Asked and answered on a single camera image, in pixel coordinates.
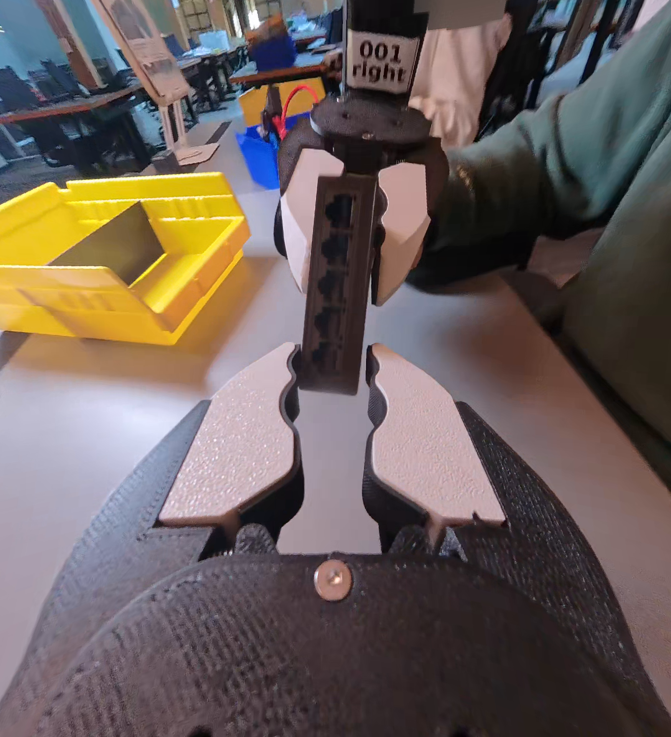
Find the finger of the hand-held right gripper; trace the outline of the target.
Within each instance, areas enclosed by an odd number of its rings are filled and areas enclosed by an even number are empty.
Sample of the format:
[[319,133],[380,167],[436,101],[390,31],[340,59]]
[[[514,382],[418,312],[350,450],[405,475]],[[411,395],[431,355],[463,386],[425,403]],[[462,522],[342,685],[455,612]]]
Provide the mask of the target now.
[[426,167],[395,164],[379,173],[378,185],[386,197],[386,210],[381,217],[385,238],[379,249],[372,300],[381,307],[414,267],[430,225]]
[[339,177],[344,169],[344,163],[325,150],[303,149],[281,197],[287,261],[303,294],[307,293],[310,274],[318,180],[321,176]]

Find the person's right forearm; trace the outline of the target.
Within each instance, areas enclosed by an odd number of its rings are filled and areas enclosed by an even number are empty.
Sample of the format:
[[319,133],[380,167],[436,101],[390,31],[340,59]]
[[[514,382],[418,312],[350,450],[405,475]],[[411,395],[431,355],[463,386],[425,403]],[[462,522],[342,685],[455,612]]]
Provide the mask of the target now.
[[521,266],[539,236],[608,222],[671,120],[671,72],[612,67],[448,152],[448,180],[409,285],[434,290]]

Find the black network switch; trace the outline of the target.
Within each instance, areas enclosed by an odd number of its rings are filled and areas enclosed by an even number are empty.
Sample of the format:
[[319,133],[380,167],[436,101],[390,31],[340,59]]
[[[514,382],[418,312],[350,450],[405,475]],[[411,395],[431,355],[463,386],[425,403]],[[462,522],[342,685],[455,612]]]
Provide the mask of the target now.
[[298,373],[304,390],[358,393],[376,206],[374,175],[318,179]]

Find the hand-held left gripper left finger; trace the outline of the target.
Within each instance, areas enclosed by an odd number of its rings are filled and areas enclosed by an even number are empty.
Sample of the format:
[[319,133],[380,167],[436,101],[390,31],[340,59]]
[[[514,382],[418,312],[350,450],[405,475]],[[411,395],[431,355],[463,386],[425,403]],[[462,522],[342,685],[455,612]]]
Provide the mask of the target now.
[[303,503],[297,368],[300,346],[283,343],[220,388],[170,487],[163,529],[264,527],[277,542]]

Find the black office chair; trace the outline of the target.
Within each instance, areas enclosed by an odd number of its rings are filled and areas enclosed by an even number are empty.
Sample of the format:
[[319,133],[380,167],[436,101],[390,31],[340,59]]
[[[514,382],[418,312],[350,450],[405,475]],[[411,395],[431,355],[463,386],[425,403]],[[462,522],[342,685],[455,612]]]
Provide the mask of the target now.
[[9,112],[30,109],[35,96],[11,66],[0,68],[0,98]]
[[58,65],[52,60],[42,60],[41,65],[63,94],[74,98],[89,96],[88,90],[75,78],[67,65]]

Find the printed instruction sheet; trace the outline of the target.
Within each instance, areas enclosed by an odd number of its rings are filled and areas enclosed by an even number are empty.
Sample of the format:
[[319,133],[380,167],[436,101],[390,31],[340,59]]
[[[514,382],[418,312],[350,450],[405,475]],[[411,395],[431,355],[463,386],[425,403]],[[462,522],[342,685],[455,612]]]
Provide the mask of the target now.
[[162,31],[144,1],[95,2],[99,15],[130,66],[151,74],[176,65]]

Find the white document stand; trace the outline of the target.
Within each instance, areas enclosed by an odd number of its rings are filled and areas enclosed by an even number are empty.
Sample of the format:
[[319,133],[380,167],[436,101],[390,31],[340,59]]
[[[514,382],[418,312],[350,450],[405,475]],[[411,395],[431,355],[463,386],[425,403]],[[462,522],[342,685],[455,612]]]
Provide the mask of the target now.
[[[92,1],[92,5],[97,11],[95,2],[99,1]],[[99,17],[105,24],[102,16],[99,15]],[[178,165],[182,167],[197,166],[213,157],[218,149],[218,144],[195,146],[189,142],[184,127],[181,101],[189,96],[190,87],[176,59],[175,61],[176,65],[174,67],[162,69],[161,73],[156,74],[151,74],[144,71],[144,69],[134,69],[129,63],[128,65],[158,108],[166,149],[174,154]]]

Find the orange frame office desk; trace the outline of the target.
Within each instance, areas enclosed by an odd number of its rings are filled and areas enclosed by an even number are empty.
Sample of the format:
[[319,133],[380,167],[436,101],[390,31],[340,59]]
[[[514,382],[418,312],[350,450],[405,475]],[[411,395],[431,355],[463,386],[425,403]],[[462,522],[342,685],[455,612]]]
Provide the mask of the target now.
[[326,74],[327,64],[324,56],[298,55],[295,65],[287,68],[261,71],[253,61],[234,72],[229,81],[243,89],[260,88],[269,84],[301,81],[304,79],[321,78]]
[[0,115],[1,125],[21,128],[36,144],[38,154],[53,169],[73,167],[81,174],[106,172],[105,155],[119,144],[123,155],[140,171],[150,164],[150,148],[133,118],[147,101],[142,86],[82,99],[21,109]]

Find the blue bag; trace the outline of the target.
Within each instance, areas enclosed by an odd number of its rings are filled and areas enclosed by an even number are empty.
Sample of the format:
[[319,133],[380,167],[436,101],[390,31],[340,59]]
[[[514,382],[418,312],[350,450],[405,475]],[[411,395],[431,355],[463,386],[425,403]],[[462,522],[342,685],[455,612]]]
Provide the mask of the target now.
[[257,65],[258,72],[295,65],[296,45],[280,14],[270,16],[257,29],[246,32],[246,44],[248,57]]

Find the blue plastic bin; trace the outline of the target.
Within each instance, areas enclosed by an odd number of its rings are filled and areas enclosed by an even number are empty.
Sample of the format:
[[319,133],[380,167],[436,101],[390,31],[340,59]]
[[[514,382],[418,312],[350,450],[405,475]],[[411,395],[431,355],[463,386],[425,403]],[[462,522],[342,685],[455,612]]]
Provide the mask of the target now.
[[281,142],[276,138],[279,131],[273,125],[268,139],[262,137],[263,131],[264,127],[259,124],[246,128],[242,134],[236,133],[235,137],[251,179],[264,189],[279,189],[278,153]]

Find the yellow plastic bin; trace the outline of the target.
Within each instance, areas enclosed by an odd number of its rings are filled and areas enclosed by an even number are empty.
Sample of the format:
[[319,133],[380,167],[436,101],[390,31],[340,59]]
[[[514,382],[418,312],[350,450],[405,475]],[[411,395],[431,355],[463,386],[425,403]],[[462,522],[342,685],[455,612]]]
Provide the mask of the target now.
[[[132,286],[108,268],[48,265],[137,201],[166,254]],[[249,237],[219,172],[43,184],[0,205],[0,330],[174,345]]]
[[267,103],[268,88],[274,87],[278,94],[281,109],[284,108],[288,90],[290,87],[289,83],[280,83],[273,85],[263,85],[247,90],[241,94],[238,98],[239,105],[242,110],[242,115],[245,121],[246,127],[257,127],[261,124],[262,112],[265,109]]

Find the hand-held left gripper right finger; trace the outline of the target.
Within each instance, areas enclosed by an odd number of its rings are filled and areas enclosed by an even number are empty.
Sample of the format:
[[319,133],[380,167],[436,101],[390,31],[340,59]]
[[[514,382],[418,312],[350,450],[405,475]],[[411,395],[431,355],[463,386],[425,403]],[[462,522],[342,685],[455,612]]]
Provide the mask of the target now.
[[386,552],[408,526],[429,548],[449,528],[500,527],[506,512],[452,395],[384,344],[367,350],[369,388],[363,504]]

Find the black bin divider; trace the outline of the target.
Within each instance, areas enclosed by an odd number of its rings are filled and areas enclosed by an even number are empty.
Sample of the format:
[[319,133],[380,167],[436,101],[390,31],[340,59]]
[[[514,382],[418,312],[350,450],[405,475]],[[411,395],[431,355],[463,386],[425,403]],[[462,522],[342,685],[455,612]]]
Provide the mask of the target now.
[[130,287],[165,254],[146,209],[137,201],[48,265],[108,268]]

